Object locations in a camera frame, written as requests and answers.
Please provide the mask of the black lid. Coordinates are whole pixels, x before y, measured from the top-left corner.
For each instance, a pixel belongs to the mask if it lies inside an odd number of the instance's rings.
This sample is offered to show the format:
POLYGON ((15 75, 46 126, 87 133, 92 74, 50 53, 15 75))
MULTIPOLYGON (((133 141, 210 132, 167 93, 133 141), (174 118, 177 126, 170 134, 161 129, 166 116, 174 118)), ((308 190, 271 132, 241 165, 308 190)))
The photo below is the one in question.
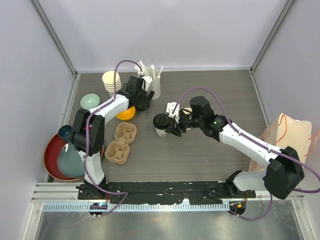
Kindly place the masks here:
POLYGON ((153 118, 153 126, 158 130, 166 130, 172 119, 165 113, 159 113, 153 118))

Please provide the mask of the paper coffee cup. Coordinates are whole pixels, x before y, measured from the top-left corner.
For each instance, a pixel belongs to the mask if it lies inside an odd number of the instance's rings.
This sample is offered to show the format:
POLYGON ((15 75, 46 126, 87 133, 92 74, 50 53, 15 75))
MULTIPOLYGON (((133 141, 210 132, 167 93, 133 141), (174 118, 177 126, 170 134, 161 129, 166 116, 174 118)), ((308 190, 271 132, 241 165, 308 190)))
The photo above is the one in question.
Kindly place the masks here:
POLYGON ((166 129, 168 128, 167 126, 158 126, 158 125, 156 125, 154 128, 155 128, 155 131, 156 131, 157 135, 160 136, 160 137, 164 137, 164 136, 166 136, 168 134, 166 132, 166 129))
POLYGON ((190 107, 183 108, 180 110, 180 115, 185 124, 186 131, 191 130, 191 128, 188 126, 190 125, 189 120, 192 118, 192 109, 190 107))

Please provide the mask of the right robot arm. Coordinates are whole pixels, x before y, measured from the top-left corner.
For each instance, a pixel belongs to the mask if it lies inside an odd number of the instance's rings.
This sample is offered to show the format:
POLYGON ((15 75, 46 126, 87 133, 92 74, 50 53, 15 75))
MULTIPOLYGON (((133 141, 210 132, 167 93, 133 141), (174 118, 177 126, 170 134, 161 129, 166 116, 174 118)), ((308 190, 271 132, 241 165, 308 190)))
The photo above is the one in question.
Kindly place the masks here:
POLYGON ((204 96, 193 97, 189 103, 189 114, 184 114, 176 102, 167 104, 167 133, 180 137, 187 129, 199 128, 207 137, 237 149, 262 167, 260 171, 234 172, 225 186, 230 197, 236 198, 244 191, 266 190, 284 200, 305 177, 292 147, 280 148, 247 133, 224 115, 215 114, 204 96))

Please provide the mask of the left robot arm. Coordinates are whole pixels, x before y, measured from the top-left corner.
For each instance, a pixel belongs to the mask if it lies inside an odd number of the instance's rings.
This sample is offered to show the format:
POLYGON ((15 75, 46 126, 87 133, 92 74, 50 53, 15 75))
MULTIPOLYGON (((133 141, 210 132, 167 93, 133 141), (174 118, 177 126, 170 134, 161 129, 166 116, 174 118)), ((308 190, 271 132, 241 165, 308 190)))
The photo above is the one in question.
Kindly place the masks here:
POLYGON ((100 158, 105 141, 105 125, 130 107, 138 111, 147 110, 155 94, 149 90, 151 82, 149 76, 131 76, 123 89, 115 91, 109 100, 90 110, 80 109, 76 113, 70 141, 81 157, 84 183, 89 187, 89 194, 97 200, 102 199, 107 192, 100 158))

